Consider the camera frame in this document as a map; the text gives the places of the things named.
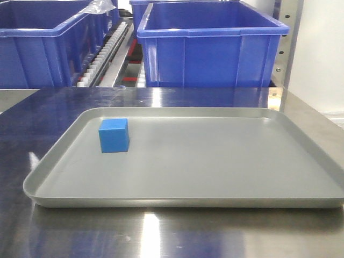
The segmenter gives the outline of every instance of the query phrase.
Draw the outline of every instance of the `storage bin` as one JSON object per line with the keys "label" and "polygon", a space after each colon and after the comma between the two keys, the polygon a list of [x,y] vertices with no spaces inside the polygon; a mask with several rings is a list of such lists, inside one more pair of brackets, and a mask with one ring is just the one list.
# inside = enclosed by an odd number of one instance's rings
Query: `storage bin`
{"label": "storage bin", "polygon": [[72,86],[104,37],[106,14],[78,13],[89,1],[0,3],[0,88]]}
{"label": "storage bin", "polygon": [[150,3],[138,28],[148,87],[268,87],[289,28],[242,1]]}
{"label": "storage bin", "polygon": [[118,1],[117,0],[111,0],[112,4],[116,6],[115,9],[111,10],[109,12],[110,18],[111,18],[111,24],[116,25],[119,21],[119,11],[118,11]]}
{"label": "storage bin", "polygon": [[163,2],[192,2],[192,1],[211,1],[211,0],[130,0],[133,9],[134,35],[136,35],[141,19],[150,3]]}

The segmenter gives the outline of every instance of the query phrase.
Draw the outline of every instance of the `blue cube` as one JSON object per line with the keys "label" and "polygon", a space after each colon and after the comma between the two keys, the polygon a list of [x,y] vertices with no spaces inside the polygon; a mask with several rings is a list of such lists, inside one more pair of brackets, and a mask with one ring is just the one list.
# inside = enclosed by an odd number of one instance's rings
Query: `blue cube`
{"label": "blue cube", "polygon": [[102,153],[127,152],[129,149],[128,119],[104,119],[99,128]]}

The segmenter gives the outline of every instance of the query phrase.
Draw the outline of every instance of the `metal tray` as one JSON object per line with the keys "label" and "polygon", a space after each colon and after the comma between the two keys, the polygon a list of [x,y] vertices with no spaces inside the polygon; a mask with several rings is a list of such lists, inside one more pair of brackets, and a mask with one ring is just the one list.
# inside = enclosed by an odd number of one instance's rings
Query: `metal tray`
{"label": "metal tray", "polygon": [[[101,153],[104,118],[128,152]],[[344,171],[284,114],[105,107],[82,113],[24,181],[45,207],[338,207]]]}

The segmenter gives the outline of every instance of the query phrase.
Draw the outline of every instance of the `bin rim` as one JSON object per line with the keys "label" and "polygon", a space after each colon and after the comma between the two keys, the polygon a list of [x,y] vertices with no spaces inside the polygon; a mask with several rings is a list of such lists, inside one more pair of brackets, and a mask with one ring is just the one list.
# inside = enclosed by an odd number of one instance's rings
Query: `bin rim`
{"label": "bin rim", "polygon": [[267,19],[275,27],[221,27],[221,28],[169,28],[161,30],[147,30],[146,25],[151,15],[151,10],[154,4],[176,4],[176,3],[149,3],[145,14],[142,17],[140,25],[137,31],[138,38],[178,38],[178,37],[239,37],[243,35],[284,35],[289,33],[289,27],[281,23],[279,20],[258,11],[251,5],[242,1],[221,2],[221,1],[202,1],[202,2],[214,2],[217,3],[235,3],[244,5],[250,9],[253,9],[260,16]]}
{"label": "bin rim", "polygon": [[129,3],[132,5],[139,5],[144,4],[147,5],[149,3],[173,3],[173,2],[218,2],[219,0],[130,0]]}
{"label": "bin rim", "polygon": [[[74,2],[75,0],[7,0],[0,2],[0,6],[9,2]],[[67,32],[71,27],[80,22],[84,17],[90,15],[89,13],[77,12],[73,16],[69,17],[65,21],[61,22],[54,28],[0,28],[0,38],[10,38],[10,37],[59,37],[65,32]]]}

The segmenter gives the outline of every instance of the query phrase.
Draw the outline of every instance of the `stainless steel table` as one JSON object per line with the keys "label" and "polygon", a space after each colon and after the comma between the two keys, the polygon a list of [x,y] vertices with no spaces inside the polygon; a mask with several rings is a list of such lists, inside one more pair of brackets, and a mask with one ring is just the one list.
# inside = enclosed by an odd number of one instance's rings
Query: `stainless steel table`
{"label": "stainless steel table", "polygon": [[22,190],[28,172],[81,112],[101,106],[278,109],[344,167],[344,131],[281,88],[39,90],[0,115],[0,257],[344,257],[342,207],[45,209],[32,203]]}

